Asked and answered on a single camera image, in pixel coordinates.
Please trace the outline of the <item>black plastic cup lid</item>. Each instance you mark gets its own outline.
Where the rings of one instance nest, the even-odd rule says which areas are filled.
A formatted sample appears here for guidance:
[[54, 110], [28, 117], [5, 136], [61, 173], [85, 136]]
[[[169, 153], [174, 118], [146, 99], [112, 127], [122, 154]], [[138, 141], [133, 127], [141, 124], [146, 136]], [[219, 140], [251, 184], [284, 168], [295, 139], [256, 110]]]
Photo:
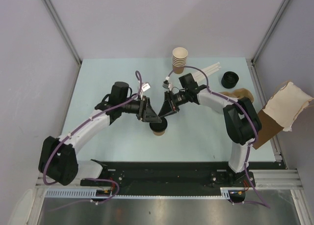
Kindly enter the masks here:
[[149, 123], [149, 126], [153, 132], [161, 133], [167, 129], [168, 122], [165, 117], [162, 117], [160, 123], [157, 122]]

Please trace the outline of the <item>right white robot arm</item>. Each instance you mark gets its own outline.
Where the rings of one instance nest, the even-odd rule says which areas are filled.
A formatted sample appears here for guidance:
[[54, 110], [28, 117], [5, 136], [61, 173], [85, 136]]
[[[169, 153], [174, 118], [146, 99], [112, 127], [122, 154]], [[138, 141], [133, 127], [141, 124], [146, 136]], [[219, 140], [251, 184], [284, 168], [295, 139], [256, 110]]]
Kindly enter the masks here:
[[248, 174], [248, 158], [253, 143], [258, 139], [258, 132], [262, 129], [262, 123], [256, 113], [251, 100], [247, 97], [234, 98], [215, 92], [206, 84], [198, 85], [193, 75], [188, 73], [179, 77], [182, 90], [173, 93], [170, 88], [170, 77], [167, 76], [163, 87], [164, 102], [159, 117], [167, 117], [179, 112], [179, 106], [188, 102], [210, 109], [224, 116], [226, 131], [232, 140], [232, 152], [228, 161], [231, 171], [227, 172], [226, 180], [231, 186], [238, 186], [244, 180], [244, 174]]

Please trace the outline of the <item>brown paper coffee cup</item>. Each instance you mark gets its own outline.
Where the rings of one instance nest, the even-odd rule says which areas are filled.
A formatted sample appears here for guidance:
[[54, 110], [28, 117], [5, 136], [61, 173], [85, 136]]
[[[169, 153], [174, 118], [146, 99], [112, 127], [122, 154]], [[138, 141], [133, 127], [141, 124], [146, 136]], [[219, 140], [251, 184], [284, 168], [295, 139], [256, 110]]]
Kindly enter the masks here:
[[153, 134], [155, 136], [162, 136], [164, 133], [165, 133], [165, 130], [164, 131], [153, 131]]

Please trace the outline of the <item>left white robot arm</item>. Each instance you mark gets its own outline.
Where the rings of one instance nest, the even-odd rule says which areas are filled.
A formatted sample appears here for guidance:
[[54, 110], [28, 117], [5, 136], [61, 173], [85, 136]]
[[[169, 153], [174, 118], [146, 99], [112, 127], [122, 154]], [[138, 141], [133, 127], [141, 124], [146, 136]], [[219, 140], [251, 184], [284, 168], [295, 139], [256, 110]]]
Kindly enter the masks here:
[[91, 116], [67, 135], [47, 137], [42, 146], [39, 171], [54, 183], [69, 185], [74, 179], [92, 179], [97, 185], [108, 181], [104, 165], [96, 160], [79, 161], [77, 154], [98, 132], [110, 126], [123, 113], [136, 115], [148, 123], [161, 123], [146, 96], [129, 97], [131, 88], [125, 82], [115, 82], [110, 94], [95, 107]]

